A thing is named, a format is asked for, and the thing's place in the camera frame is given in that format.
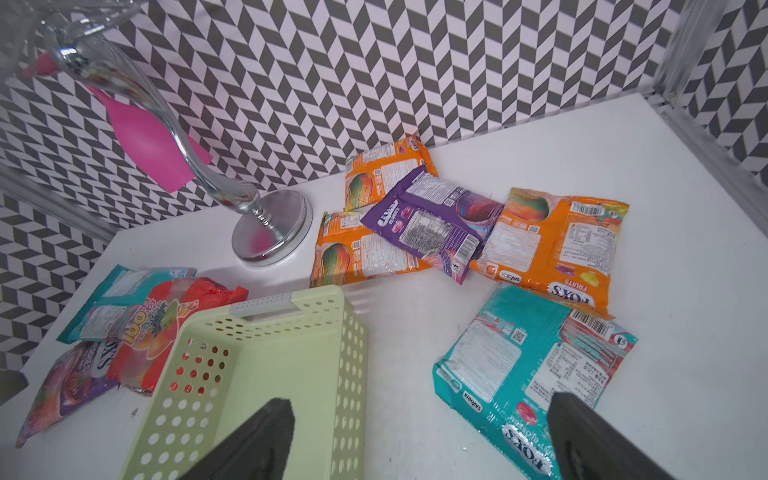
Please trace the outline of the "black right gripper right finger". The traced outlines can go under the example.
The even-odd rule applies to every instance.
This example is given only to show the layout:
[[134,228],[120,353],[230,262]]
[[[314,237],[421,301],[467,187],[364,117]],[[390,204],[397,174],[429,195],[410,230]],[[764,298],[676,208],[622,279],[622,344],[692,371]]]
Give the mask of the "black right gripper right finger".
[[669,479],[655,461],[576,395],[553,395],[547,422],[564,479]]

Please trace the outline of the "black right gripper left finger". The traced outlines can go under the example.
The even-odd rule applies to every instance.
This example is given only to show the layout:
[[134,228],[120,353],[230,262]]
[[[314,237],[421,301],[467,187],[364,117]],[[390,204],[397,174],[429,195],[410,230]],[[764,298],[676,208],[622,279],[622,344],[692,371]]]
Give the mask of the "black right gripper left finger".
[[181,479],[282,479],[294,430],[291,402],[273,398]]

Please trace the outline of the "light green plastic basket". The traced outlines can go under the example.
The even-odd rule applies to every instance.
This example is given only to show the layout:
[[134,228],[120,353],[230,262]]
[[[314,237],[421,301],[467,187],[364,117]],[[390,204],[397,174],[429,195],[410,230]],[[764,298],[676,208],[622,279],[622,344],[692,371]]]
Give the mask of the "light green plastic basket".
[[368,330],[337,286],[205,310],[185,322],[125,479],[179,479],[276,400],[294,416],[289,479],[364,475]]

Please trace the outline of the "teal Fox's candy bag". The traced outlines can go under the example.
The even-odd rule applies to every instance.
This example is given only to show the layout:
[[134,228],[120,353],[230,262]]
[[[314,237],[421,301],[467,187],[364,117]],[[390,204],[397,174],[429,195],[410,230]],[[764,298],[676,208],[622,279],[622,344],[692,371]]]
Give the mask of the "teal Fox's candy bag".
[[436,394],[529,479],[559,479],[547,413],[554,394],[595,407],[636,337],[500,284],[433,367]]

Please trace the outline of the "pink purple Fox's candy bag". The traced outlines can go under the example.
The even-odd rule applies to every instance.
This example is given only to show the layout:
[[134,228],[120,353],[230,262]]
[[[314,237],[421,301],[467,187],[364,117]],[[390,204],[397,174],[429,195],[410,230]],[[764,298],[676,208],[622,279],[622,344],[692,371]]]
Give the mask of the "pink purple Fox's candy bag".
[[84,341],[59,357],[43,381],[21,427],[15,447],[48,430],[78,409],[116,388],[107,373],[120,343]]

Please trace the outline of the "orange Fox's candy bag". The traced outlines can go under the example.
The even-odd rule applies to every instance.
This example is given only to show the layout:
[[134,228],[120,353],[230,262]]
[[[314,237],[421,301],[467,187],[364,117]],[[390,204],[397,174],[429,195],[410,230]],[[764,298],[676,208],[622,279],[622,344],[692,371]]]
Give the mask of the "orange Fox's candy bag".
[[630,205],[513,188],[471,268],[604,320],[618,237]]

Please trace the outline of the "red 100 candy bag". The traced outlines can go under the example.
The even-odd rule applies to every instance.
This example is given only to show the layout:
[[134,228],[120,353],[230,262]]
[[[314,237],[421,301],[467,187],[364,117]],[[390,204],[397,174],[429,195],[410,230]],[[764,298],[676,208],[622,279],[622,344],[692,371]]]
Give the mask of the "red 100 candy bag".
[[106,378],[151,395],[186,320],[199,311],[245,301],[248,295],[244,287],[228,289],[207,277],[155,286],[129,319]]

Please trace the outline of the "teal candy bag left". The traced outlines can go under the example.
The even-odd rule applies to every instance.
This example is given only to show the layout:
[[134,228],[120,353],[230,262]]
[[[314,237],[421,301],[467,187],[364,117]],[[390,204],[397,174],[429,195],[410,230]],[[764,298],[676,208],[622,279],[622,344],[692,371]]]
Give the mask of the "teal candy bag left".
[[153,288],[196,273],[195,268],[132,270],[118,265],[98,285],[57,340],[65,344],[80,340],[117,341]]

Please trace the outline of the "orange candy bag under purple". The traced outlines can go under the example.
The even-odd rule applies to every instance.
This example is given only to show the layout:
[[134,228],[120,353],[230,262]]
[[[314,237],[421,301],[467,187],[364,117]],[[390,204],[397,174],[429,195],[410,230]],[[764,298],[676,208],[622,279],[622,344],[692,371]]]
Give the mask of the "orange candy bag under purple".
[[325,212],[315,245],[310,287],[345,285],[419,272],[426,262],[390,244],[361,222],[372,208]]

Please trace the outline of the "chrome glass holder stand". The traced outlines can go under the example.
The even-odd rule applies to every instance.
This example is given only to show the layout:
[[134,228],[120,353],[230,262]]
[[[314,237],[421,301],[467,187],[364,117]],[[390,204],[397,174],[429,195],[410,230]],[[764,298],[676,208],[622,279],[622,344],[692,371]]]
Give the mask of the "chrome glass holder stand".
[[196,182],[218,203],[241,215],[231,239],[237,257],[267,266],[285,259],[300,245],[313,220],[309,201],[294,190],[262,197],[254,185],[206,166],[159,90],[105,39],[107,30],[142,12],[140,1],[42,1],[33,11],[58,67],[88,86],[127,97],[154,115],[170,132]]

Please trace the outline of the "pink plastic wine glass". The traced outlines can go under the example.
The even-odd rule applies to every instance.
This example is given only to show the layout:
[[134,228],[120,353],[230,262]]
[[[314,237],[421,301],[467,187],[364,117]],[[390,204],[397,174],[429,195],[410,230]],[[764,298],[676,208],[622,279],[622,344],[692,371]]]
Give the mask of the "pink plastic wine glass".
[[[60,71],[50,54],[44,53],[33,66],[26,67],[24,75],[54,76]],[[108,78],[120,88],[132,91],[137,86],[141,88],[140,84],[120,73]],[[105,106],[117,140],[129,159],[168,193],[176,192],[191,182],[195,175],[166,126],[152,112],[108,96],[104,78],[94,80],[96,85],[86,83],[85,86]],[[209,165],[213,160],[212,154],[191,137],[188,139],[199,158]]]

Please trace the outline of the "clear wine glass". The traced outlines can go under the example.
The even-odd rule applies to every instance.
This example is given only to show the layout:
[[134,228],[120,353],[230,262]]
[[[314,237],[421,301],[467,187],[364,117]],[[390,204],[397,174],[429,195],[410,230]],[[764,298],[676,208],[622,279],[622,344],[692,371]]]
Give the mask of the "clear wine glass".
[[50,76],[58,72],[48,53],[38,59],[37,32],[43,20],[60,1],[1,2],[1,82],[15,77],[21,68],[26,77]]

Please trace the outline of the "orange candy bag at wall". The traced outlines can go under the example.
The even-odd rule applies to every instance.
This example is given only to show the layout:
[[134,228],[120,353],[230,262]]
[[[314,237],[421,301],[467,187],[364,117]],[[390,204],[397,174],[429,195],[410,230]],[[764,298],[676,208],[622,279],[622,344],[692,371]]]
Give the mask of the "orange candy bag at wall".
[[419,166],[437,176],[428,149],[418,135],[354,154],[344,164],[345,211],[378,203],[408,173]]

